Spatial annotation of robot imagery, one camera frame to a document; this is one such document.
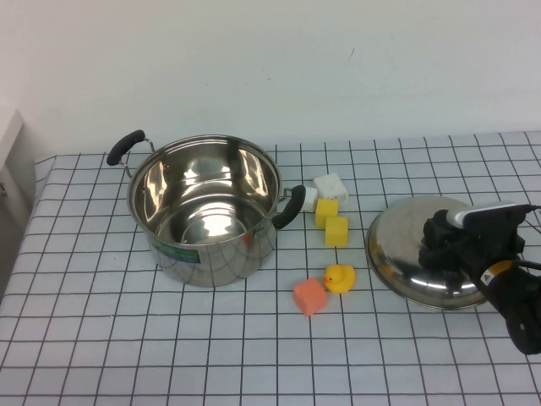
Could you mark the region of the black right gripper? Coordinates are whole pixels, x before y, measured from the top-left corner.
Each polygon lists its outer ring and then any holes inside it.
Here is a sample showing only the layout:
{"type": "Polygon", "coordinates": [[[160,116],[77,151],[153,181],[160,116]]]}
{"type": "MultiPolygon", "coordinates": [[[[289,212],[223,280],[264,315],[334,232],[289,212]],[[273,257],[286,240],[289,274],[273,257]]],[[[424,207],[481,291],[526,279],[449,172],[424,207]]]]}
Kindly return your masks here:
{"type": "Polygon", "coordinates": [[[424,223],[424,238],[445,239],[452,233],[453,245],[435,250],[422,246],[418,253],[420,266],[454,266],[456,259],[469,278],[481,278],[485,272],[496,277],[515,267],[525,247],[516,227],[490,226],[473,233],[452,227],[447,221],[448,211],[438,210],[424,223]]]}

